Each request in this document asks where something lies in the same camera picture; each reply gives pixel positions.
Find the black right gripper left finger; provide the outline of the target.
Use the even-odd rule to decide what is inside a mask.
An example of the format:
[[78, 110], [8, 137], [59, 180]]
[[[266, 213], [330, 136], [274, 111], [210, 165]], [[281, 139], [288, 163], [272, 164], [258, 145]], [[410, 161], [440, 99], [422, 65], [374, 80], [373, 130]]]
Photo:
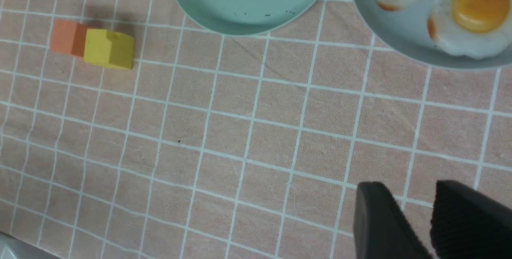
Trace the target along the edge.
[[432, 258], [381, 182], [358, 183], [353, 232], [357, 259]]

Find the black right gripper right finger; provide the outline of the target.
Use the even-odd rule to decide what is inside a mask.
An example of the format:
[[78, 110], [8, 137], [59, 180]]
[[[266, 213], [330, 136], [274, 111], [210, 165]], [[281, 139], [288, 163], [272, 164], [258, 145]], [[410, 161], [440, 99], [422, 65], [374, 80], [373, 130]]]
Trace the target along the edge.
[[452, 179], [436, 183], [430, 241], [440, 259], [510, 259], [512, 211]]

